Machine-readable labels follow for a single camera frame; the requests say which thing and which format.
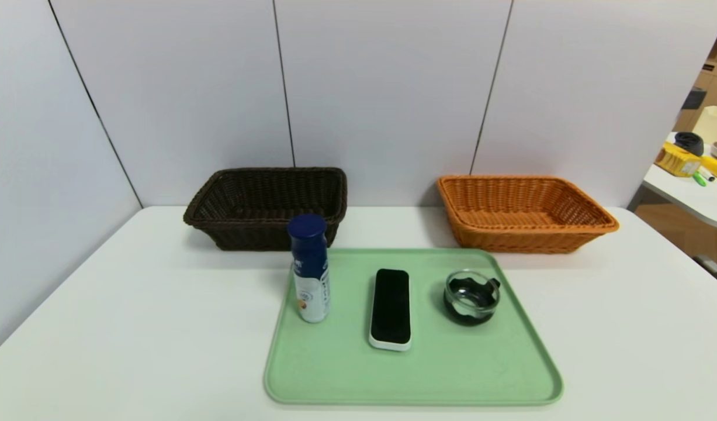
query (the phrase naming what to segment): bottle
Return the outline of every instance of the bottle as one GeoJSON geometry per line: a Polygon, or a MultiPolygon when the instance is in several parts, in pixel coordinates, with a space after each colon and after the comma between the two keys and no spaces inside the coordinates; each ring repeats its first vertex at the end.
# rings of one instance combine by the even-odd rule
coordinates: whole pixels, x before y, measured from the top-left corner
{"type": "Polygon", "coordinates": [[[327,223],[313,213],[291,219],[287,231],[291,236],[293,280],[302,318],[318,323],[330,312],[330,275],[327,267],[327,223]]]}

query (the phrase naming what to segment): floor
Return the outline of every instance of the floor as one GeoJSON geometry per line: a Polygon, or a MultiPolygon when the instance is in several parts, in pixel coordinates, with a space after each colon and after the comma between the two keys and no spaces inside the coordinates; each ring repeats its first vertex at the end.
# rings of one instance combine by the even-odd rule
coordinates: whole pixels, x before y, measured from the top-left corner
{"type": "Polygon", "coordinates": [[[688,256],[706,255],[717,263],[717,229],[709,226],[678,206],[641,205],[636,215],[688,256]]]}

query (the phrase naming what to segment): yellow box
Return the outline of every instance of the yellow box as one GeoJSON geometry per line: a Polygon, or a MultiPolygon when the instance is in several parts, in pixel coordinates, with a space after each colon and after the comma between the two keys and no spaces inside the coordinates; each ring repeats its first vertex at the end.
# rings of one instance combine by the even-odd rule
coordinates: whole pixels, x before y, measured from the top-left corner
{"type": "Polygon", "coordinates": [[[701,157],[691,154],[682,147],[665,142],[654,163],[676,177],[690,177],[701,166],[701,157]]]}

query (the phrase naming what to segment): orange wicker basket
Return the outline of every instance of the orange wicker basket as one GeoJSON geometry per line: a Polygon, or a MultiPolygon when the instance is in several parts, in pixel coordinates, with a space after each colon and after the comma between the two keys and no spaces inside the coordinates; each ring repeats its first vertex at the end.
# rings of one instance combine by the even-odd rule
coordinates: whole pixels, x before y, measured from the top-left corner
{"type": "Polygon", "coordinates": [[[528,175],[450,175],[439,192],[460,246],[505,253],[571,253],[618,221],[568,181],[528,175]]]}

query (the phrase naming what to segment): panel seam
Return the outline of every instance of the panel seam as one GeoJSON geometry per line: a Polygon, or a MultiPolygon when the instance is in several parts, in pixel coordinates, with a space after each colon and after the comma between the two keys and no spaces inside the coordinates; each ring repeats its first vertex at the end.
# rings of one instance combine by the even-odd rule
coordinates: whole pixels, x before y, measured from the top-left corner
{"type": "Polygon", "coordinates": [[[272,0],[272,16],[275,19],[275,38],[278,40],[278,58],[280,59],[280,76],[283,78],[283,98],[286,101],[286,120],[288,122],[288,138],[291,141],[291,159],[293,166],[296,166],[296,152],[293,148],[293,131],[291,130],[291,112],[288,107],[288,90],[286,89],[286,70],[283,66],[283,50],[280,47],[280,29],[278,28],[278,10],[275,8],[275,0],[272,0]]]}
{"type": "Polygon", "coordinates": [[[102,120],[101,115],[99,114],[99,110],[96,108],[96,103],[94,103],[93,98],[91,97],[91,93],[88,91],[88,86],[85,85],[85,80],[83,79],[83,75],[80,73],[80,69],[78,69],[78,63],[75,61],[75,56],[72,55],[72,50],[70,50],[70,45],[67,43],[67,38],[65,37],[65,32],[62,30],[62,25],[60,25],[60,20],[57,19],[57,13],[54,11],[54,6],[51,4],[51,0],[47,0],[47,3],[49,3],[49,8],[51,9],[51,15],[54,17],[54,21],[57,22],[57,29],[60,30],[60,35],[62,35],[62,41],[65,43],[65,46],[67,48],[67,53],[70,54],[70,59],[72,60],[72,66],[75,67],[75,72],[78,74],[78,79],[80,79],[80,82],[83,84],[83,90],[85,91],[86,96],[88,96],[88,101],[91,102],[91,107],[93,107],[93,112],[96,113],[96,118],[99,119],[99,123],[101,123],[101,128],[104,130],[104,135],[106,136],[107,141],[109,141],[110,147],[112,147],[112,151],[115,153],[115,157],[117,157],[117,162],[120,163],[120,168],[122,168],[122,172],[125,175],[125,178],[127,179],[127,183],[129,184],[129,188],[132,189],[132,194],[134,194],[134,198],[137,200],[137,203],[140,205],[140,208],[142,209],[143,203],[140,200],[139,195],[137,195],[137,190],[134,189],[134,186],[132,185],[132,180],[129,179],[129,175],[127,175],[127,170],[125,169],[124,164],[122,163],[122,160],[120,159],[120,155],[117,153],[117,149],[115,148],[115,144],[112,142],[112,137],[109,136],[109,132],[106,130],[106,125],[104,125],[104,120],[102,120]]]}
{"type": "Polygon", "coordinates": [[[494,86],[496,84],[496,75],[498,74],[498,67],[501,63],[501,54],[503,53],[503,43],[506,41],[506,32],[508,31],[508,22],[511,19],[511,10],[514,8],[514,2],[516,0],[511,0],[511,3],[508,5],[508,14],[506,15],[506,25],[503,28],[503,35],[501,36],[501,46],[499,48],[499,53],[496,58],[496,67],[494,67],[494,75],[491,78],[491,89],[489,90],[489,97],[486,99],[486,107],[483,109],[483,120],[480,122],[480,130],[478,131],[478,142],[475,144],[475,151],[473,152],[473,162],[470,163],[470,172],[468,175],[473,174],[473,167],[475,166],[475,159],[478,156],[478,147],[480,147],[480,138],[483,136],[483,126],[486,124],[486,117],[489,114],[489,106],[491,105],[491,96],[494,94],[494,86]]]}

